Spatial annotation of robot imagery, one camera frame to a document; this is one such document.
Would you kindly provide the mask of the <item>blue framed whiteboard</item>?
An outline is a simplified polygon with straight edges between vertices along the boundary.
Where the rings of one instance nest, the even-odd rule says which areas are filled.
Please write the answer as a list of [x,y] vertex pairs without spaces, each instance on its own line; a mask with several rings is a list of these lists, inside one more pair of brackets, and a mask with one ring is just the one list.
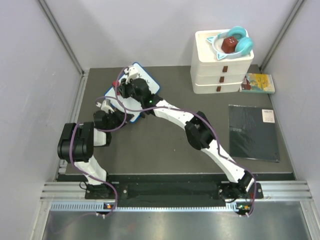
[[[154,78],[152,78],[150,76],[150,74],[138,63],[138,62],[134,62],[132,67],[134,67],[137,72],[138,78],[144,79],[149,87],[149,90],[151,91],[152,94],[157,94],[160,90],[160,85],[158,84],[157,81],[155,81]],[[120,111],[123,111],[123,107],[115,100],[115,99],[109,99],[110,100],[110,104],[117,108]],[[118,100],[120,102],[122,102],[122,104],[131,110],[141,110],[141,104],[133,99],[132,97],[128,97],[128,98],[123,98],[122,96],[118,96]],[[131,118],[130,122],[131,123],[135,123],[139,118],[140,118],[140,113],[139,112],[132,112],[127,110],[127,114],[133,114],[133,117]]]

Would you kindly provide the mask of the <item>red whiteboard eraser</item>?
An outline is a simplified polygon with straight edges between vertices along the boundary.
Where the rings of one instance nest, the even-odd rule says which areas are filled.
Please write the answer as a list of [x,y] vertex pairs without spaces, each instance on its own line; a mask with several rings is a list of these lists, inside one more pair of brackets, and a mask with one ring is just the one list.
[[121,84],[121,83],[120,83],[119,81],[114,81],[114,82],[112,83],[112,86],[113,86],[113,87],[118,87],[120,84]]

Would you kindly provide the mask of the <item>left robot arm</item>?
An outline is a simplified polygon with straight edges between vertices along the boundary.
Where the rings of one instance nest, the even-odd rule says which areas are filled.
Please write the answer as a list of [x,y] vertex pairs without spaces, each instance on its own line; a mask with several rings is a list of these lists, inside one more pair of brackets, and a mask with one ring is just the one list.
[[93,121],[76,126],[74,122],[63,127],[58,145],[57,155],[61,160],[81,170],[85,175],[86,199],[108,199],[115,196],[114,187],[109,181],[109,174],[94,157],[95,147],[108,147],[112,140],[109,130],[127,124],[133,114],[120,110],[98,110],[93,114]]

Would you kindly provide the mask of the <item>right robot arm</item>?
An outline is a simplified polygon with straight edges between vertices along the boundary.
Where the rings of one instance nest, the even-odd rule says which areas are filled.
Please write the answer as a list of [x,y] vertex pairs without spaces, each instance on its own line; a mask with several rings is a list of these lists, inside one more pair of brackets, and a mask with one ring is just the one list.
[[203,112],[194,113],[171,105],[156,93],[152,93],[143,78],[116,80],[112,87],[116,97],[132,98],[140,104],[141,109],[132,109],[132,112],[152,114],[184,129],[188,143],[208,155],[223,170],[233,190],[233,198],[250,195],[252,200],[255,199],[257,182],[254,175],[223,150],[217,134]]

